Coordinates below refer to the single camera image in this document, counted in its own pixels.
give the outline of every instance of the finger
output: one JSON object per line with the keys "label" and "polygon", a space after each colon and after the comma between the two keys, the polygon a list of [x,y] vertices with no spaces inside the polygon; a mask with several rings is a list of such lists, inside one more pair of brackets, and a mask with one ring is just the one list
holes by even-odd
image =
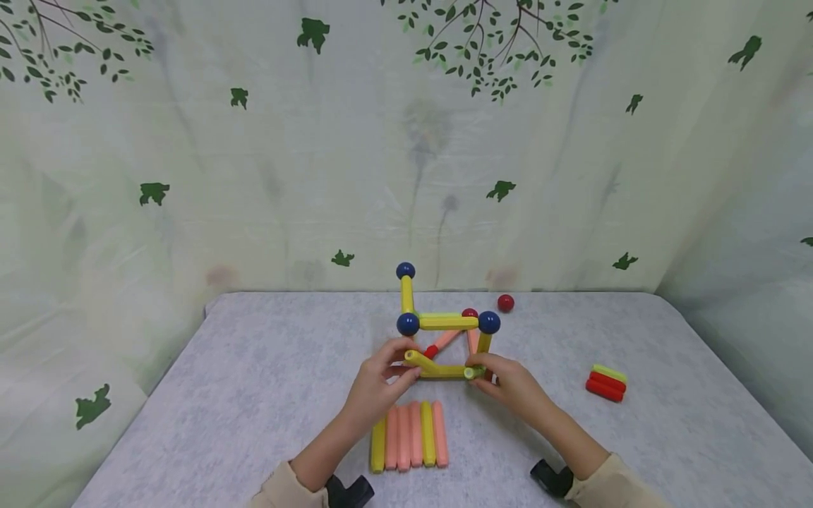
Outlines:
{"label": "finger", "polygon": [[397,357],[397,354],[401,354],[401,360],[403,360],[403,352],[406,350],[417,350],[419,347],[410,338],[407,337],[399,337],[397,339],[389,339],[381,346],[381,349],[378,350],[377,353],[373,354],[372,357],[375,359],[377,363],[386,363],[389,365],[392,362],[397,362],[398,360],[393,360],[393,358]]}
{"label": "finger", "polygon": [[478,390],[482,393],[485,393],[489,397],[493,398],[494,400],[500,402],[502,400],[502,393],[500,392],[500,388],[495,386],[491,383],[491,381],[483,380],[483,379],[475,379],[469,381],[472,386],[475,386]]}
{"label": "finger", "polygon": [[391,365],[384,369],[384,379],[388,380],[391,377],[402,376],[406,374],[412,367],[406,365]]}
{"label": "finger", "polygon": [[476,353],[468,357],[468,359],[466,360],[466,366],[471,367],[472,365],[483,365],[490,371],[499,373],[500,371],[502,371],[502,368],[508,364],[509,361],[510,360],[503,358],[498,354]]}
{"label": "finger", "polygon": [[396,379],[388,388],[388,390],[392,393],[394,400],[401,397],[409,389],[409,387],[415,384],[419,376],[420,367],[413,367],[409,371],[405,372],[401,377]]}

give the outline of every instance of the pink magnetic stick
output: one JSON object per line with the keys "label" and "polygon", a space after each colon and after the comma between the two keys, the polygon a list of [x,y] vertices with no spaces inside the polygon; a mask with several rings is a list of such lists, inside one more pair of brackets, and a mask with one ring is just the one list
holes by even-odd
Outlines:
{"label": "pink magnetic stick", "polygon": [[384,469],[398,467],[398,407],[392,406],[387,413],[387,446],[384,453]]}
{"label": "pink magnetic stick", "polygon": [[412,458],[412,432],[409,424],[409,406],[398,407],[398,470],[409,471]]}
{"label": "pink magnetic stick", "polygon": [[410,433],[412,441],[412,467],[424,465],[424,437],[420,433],[420,402],[413,401],[409,405]]}
{"label": "pink magnetic stick", "polygon": [[480,341],[480,334],[477,330],[466,330],[468,335],[468,353],[474,354],[477,352],[477,342]]}
{"label": "pink magnetic stick", "polygon": [[432,403],[432,420],[434,420],[435,429],[437,466],[446,467],[449,465],[449,447],[446,444],[446,422],[443,421],[443,406],[440,401]]}
{"label": "pink magnetic stick", "polygon": [[438,354],[443,348],[447,347],[449,343],[452,342],[458,335],[458,333],[460,333],[460,330],[446,330],[443,332],[441,336],[437,338],[434,344],[426,348],[424,356],[430,360],[435,358],[435,355]]}

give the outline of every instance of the table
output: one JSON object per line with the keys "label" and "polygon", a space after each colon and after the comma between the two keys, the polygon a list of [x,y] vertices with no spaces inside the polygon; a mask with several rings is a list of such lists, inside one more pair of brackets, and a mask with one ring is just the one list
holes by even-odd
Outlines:
{"label": "table", "polygon": [[[515,293],[492,352],[549,395],[675,506],[813,506],[813,465],[680,314],[644,293]],[[494,293],[417,293],[418,311],[493,309]],[[233,293],[207,317],[74,505],[242,506],[339,411],[359,364],[394,335],[398,293]],[[419,332],[426,346],[439,332]],[[442,351],[459,364],[466,341]],[[624,402],[585,391],[593,363],[628,375]],[[338,468],[372,507],[560,506],[528,475],[533,431],[458,381],[420,381],[399,403],[440,400],[448,469],[368,472],[369,436]]]}

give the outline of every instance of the tree branch print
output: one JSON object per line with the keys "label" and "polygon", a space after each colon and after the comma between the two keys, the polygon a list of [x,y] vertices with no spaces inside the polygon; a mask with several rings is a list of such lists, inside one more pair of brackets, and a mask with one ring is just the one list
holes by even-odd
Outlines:
{"label": "tree branch print", "polygon": [[[386,0],[380,1],[382,6],[386,4]],[[552,69],[557,62],[551,53],[545,54],[542,50],[545,41],[540,38],[541,27],[549,33],[552,43],[572,48],[571,63],[581,65],[593,54],[593,37],[576,26],[579,13],[585,7],[581,2],[570,2],[567,6],[563,6],[562,0],[547,2],[549,8],[545,14],[546,3],[534,0],[453,0],[447,8],[438,6],[441,0],[389,1],[397,3],[401,12],[398,19],[403,22],[405,33],[420,29],[423,24],[423,34],[430,37],[428,44],[415,52],[414,62],[424,60],[448,75],[465,76],[471,85],[472,97],[490,89],[492,102],[502,104],[505,97],[519,87],[512,74],[523,64],[534,88],[543,83],[553,84]],[[604,13],[609,1],[600,0],[595,4],[599,14]],[[513,13],[507,24],[502,21],[501,9]],[[456,39],[461,44],[452,46],[450,41]],[[514,51],[518,39],[530,42],[530,49]],[[513,70],[506,67],[512,62]]]}
{"label": "tree branch print", "polygon": [[[91,37],[104,40],[110,34],[115,34],[136,57],[151,60],[150,55],[154,51],[152,42],[138,28],[128,28],[119,23],[115,8],[108,5],[108,0],[91,1],[78,11],[64,7],[59,0],[15,1],[23,5],[12,4],[12,0],[0,0],[0,79],[15,82],[17,76],[22,76],[26,84],[38,83],[48,102],[53,103],[60,93],[73,102],[84,102],[82,85],[87,85],[87,81],[71,70],[73,59],[80,53],[95,58],[99,74],[109,76],[111,82],[116,83],[119,79],[133,81],[130,71],[122,68],[124,56],[121,53],[109,46],[102,47],[81,33],[86,24],[92,24],[102,34]],[[67,24],[59,20],[60,16]],[[57,36],[53,44],[52,36]],[[67,44],[56,42],[65,41],[66,38],[69,41]],[[16,54],[12,56],[7,49],[16,49]]]}

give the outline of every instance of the black object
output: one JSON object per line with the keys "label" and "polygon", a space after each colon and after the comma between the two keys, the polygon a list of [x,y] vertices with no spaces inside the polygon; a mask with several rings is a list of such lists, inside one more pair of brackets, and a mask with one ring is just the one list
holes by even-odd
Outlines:
{"label": "black object", "polygon": [[555,472],[552,467],[545,462],[545,459],[537,462],[531,470],[531,478],[534,478],[540,487],[552,497],[565,497],[573,486],[573,471],[565,466],[560,472]]}
{"label": "black object", "polygon": [[363,476],[356,478],[350,487],[345,488],[341,480],[333,475],[325,487],[328,489],[330,508],[362,508],[376,495],[370,482]]}

